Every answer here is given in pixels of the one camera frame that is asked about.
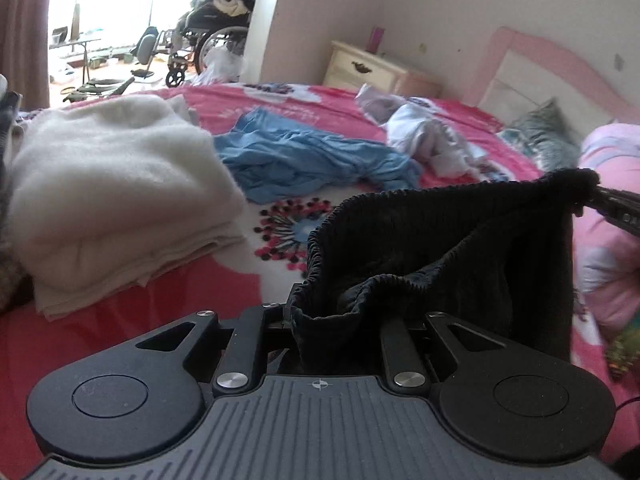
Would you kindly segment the pile of folded clothes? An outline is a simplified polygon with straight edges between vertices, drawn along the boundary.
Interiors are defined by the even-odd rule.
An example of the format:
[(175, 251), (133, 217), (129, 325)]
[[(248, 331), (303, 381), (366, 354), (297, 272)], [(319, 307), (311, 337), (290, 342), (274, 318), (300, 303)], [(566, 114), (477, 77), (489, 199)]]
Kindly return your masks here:
[(17, 125), (22, 96), (11, 91), (5, 76), (1, 76), (1, 312), (9, 310), (26, 272), (11, 248), (8, 231), (8, 212), (12, 196), (9, 177), (10, 162), (20, 144), (23, 130)]

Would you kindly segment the white plastic bag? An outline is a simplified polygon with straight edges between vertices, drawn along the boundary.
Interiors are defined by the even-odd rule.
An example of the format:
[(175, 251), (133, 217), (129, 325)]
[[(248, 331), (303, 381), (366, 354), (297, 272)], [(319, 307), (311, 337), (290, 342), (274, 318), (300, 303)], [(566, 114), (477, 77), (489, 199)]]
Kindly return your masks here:
[(204, 58), (206, 67), (192, 80), (194, 86), (238, 82), (244, 68), (244, 56), (226, 47), (214, 47)]

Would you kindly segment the pink cup on nightstand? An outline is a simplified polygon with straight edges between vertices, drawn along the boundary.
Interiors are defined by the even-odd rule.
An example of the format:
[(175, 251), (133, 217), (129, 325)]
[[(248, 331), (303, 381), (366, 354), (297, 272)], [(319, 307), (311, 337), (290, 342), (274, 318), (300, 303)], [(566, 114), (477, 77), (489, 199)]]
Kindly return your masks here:
[(372, 54), (377, 54), (380, 48), (381, 42), (384, 37), (385, 29), (382, 27), (373, 27), (370, 33), (369, 40), (366, 45), (366, 51)]

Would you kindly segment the light blue crumpled garment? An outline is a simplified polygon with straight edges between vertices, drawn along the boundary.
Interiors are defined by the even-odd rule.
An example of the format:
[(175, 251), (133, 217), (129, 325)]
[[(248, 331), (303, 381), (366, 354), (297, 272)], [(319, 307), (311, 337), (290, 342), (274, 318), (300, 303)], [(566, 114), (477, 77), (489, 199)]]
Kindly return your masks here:
[(421, 166), (388, 146), (349, 139), (256, 108), (213, 138), (246, 198), (269, 204), (325, 188), (366, 182), (377, 190), (418, 188)]

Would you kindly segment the grey patterned pillow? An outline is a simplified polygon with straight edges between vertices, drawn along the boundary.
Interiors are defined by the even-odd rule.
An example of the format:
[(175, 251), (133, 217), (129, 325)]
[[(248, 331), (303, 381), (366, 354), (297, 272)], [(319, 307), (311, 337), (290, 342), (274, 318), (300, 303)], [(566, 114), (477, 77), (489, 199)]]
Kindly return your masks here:
[(551, 99), (506, 126), (497, 136), (544, 174), (578, 166), (579, 148), (559, 105)]

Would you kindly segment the pink headboard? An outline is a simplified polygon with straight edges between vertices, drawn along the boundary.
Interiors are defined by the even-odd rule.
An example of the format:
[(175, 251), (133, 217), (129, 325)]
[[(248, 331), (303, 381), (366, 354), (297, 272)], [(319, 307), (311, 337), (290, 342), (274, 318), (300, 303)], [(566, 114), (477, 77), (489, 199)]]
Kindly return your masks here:
[(546, 38), (498, 28), (491, 36), (462, 102), (505, 125), (555, 100), (576, 144), (601, 126), (638, 124), (639, 107), (571, 50)]

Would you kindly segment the wheelchair loaded with clothes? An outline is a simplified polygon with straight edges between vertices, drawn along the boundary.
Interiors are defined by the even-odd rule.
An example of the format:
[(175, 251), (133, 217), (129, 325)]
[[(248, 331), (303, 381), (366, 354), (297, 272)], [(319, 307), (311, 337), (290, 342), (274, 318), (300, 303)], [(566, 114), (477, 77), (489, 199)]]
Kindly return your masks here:
[(178, 19), (168, 42), (165, 84), (176, 88), (194, 67), (199, 75), (207, 67), (208, 52), (223, 47), (242, 55), (256, 0), (192, 0), (190, 10)]

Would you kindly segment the black pants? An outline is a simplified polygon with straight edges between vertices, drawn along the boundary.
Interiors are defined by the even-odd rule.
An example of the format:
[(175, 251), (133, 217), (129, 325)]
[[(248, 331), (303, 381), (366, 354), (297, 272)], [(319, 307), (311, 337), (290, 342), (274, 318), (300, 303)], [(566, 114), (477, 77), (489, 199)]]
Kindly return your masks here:
[(310, 234), (288, 297), (303, 366), (360, 374), (385, 325), (431, 312), (567, 359), (572, 221), (598, 182), (571, 169), (345, 200)]

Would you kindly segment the white lilac crumpled garment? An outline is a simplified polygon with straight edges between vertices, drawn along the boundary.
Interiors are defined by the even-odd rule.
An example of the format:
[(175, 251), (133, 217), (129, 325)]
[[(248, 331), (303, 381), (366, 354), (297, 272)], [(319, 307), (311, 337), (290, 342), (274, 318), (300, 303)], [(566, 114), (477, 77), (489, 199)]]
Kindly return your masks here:
[(364, 84), (356, 103), (363, 115), (386, 131), (386, 144), (425, 166), (436, 177), (475, 181), (509, 181), (514, 177), (495, 164), (484, 148), (468, 141), (436, 116), (430, 102), (386, 94)]

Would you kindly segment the brown curtain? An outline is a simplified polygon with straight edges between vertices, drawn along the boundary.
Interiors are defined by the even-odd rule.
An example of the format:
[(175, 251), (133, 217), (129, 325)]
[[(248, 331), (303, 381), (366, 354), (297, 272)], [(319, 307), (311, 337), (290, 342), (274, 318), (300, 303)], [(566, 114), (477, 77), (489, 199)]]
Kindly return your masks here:
[(1, 0), (1, 73), (26, 110), (49, 106), (50, 0)]

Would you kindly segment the cream nightstand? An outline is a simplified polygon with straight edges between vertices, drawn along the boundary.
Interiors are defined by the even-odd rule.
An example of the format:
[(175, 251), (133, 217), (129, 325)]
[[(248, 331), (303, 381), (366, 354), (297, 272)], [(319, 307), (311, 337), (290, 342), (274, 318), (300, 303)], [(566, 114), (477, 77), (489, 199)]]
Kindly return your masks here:
[(322, 84), (350, 91), (368, 84), (386, 93), (421, 98), (438, 98), (442, 91), (440, 82), (427, 73), (336, 40)]

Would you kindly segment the folded white fluffy blanket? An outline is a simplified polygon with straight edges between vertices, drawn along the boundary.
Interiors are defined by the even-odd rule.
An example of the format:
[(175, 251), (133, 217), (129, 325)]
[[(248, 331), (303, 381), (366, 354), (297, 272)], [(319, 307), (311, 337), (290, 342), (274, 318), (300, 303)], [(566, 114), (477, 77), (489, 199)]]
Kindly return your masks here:
[(243, 238), (245, 197), (182, 96), (44, 110), (3, 162), (10, 248), (51, 320)]

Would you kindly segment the pink quilt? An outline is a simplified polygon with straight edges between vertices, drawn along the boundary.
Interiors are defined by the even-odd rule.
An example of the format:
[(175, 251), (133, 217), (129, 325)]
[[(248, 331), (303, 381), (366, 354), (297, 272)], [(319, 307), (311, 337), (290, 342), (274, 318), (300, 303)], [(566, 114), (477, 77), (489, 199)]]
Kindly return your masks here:
[[(582, 142), (578, 166), (614, 190), (639, 191), (639, 127), (612, 124)], [(639, 310), (639, 239), (585, 209), (574, 219), (574, 277), (578, 296), (602, 334), (616, 337)]]

